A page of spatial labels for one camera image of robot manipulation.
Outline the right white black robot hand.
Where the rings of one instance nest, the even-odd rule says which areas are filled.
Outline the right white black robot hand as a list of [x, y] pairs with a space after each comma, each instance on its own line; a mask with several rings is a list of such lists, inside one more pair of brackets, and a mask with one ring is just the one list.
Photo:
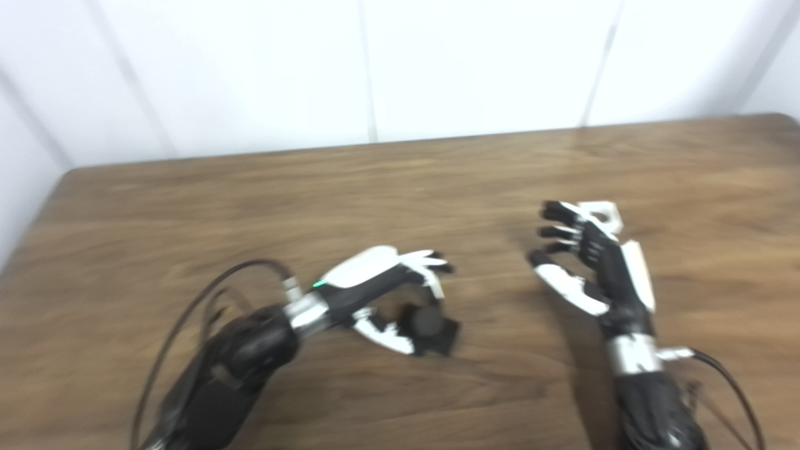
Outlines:
[[619, 239], [623, 222], [613, 202], [545, 201], [538, 236], [552, 241], [528, 253], [538, 278], [558, 296], [597, 318], [605, 339], [656, 336], [656, 302], [639, 242]]

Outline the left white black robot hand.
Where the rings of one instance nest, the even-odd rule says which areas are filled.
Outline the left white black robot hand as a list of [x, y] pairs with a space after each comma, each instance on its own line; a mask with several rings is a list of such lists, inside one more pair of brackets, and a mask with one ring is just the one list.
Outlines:
[[[439, 274], [453, 272], [451, 263], [432, 249], [402, 254], [389, 245], [370, 247], [340, 262], [312, 285], [309, 296], [318, 311], [309, 317], [309, 325], [351, 328], [373, 344], [402, 355], [449, 357], [461, 325], [444, 313]], [[423, 304], [406, 304], [397, 319], [386, 319], [372, 303], [407, 284], [422, 289]]]

